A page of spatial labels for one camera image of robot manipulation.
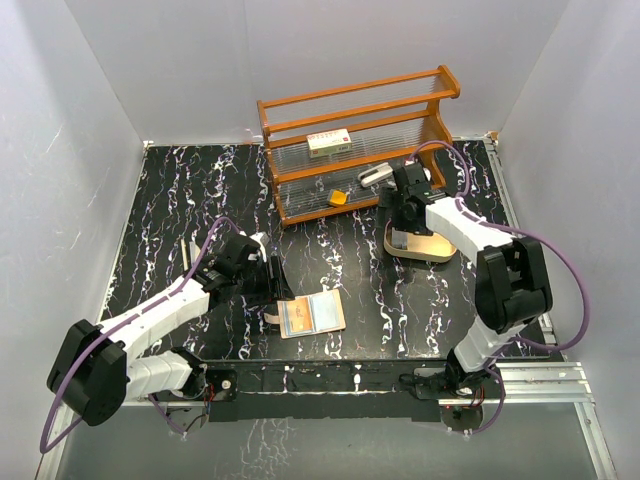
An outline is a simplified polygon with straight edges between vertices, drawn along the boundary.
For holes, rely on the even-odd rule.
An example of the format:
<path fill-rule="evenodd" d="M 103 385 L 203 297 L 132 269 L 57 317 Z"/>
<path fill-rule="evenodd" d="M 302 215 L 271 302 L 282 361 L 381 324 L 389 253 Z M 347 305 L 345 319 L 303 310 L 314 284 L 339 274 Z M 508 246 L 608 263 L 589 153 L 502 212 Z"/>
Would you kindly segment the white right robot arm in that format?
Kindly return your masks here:
<path fill-rule="evenodd" d="M 433 187 L 424 168 L 406 164 L 381 188 L 378 220 L 384 249 L 395 257 L 442 263 L 459 252 L 475 268 L 476 317 L 447 355 L 433 388 L 466 397 L 488 377 L 497 354 L 553 304 L 543 248 L 471 212 L 464 200 Z"/>

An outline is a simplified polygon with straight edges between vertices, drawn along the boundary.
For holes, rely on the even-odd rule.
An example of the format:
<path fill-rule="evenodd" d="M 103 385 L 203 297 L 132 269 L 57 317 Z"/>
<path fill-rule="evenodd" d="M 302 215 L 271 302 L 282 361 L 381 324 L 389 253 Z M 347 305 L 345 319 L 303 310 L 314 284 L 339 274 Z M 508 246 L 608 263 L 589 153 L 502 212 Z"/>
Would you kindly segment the cream leather card holder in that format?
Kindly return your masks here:
<path fill-rule="evenodd" d="M 264 320 L 278 326 L 282 339 L 341 331 L 346 319 L 338 289 L 278 301 L 275 314 L 264 313 Z"/>

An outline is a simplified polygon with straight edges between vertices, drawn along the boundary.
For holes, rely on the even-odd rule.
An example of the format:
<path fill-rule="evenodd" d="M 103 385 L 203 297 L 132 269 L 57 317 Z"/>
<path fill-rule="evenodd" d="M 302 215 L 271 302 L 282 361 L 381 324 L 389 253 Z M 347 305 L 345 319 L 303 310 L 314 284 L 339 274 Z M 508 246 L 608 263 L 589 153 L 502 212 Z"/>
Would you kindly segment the stack of cards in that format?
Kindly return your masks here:
<path fill-rule="evenodd" d="M 407 250 L 408 249 L 408 236 L 409 234 L 405 231 L 392 229 L 391 230 L 391 240 L 390 244 L 393 248 L 399 250 Z"/>

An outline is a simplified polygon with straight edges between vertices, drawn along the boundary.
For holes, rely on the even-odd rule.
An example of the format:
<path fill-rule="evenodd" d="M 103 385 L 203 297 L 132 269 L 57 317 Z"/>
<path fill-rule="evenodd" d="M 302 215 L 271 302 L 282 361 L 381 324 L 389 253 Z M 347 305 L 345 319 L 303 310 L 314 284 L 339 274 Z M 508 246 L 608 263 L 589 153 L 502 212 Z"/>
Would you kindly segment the beige oval tray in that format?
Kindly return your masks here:
<path fill-rule="evenodd" d="M 383 238 L 384 249 L 391 256 L 429 263 L 446 263 L 457 252 L 452 243 L 436 233 L 432 235 L 417 235 L 407 232 L 409 234 L 408 249 L 395 249 L 390 244 L 392 229 L 395 228 L 387 226 Z"/>

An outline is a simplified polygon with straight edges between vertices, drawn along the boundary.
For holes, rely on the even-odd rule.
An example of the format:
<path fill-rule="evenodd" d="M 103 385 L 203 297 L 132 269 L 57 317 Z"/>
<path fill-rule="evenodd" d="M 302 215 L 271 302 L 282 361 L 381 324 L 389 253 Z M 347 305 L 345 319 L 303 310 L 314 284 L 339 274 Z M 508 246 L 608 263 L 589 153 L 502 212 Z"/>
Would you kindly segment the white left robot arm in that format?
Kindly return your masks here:
<path fill-rule="evenodd" d="M 195 261 L 193 273 L 135 308 L 96 325 L 72 325 L 46 385 L 90 426 L 104 423 L 129 400 L 169 391 L 185 399 L 206 389 L 205 366 L 183 348 L 148 356 L 146 350 L 181 325 L 240 297 L 270 306 L 294 294 L 269 238 L 234 234 L 221 251 Z"/>

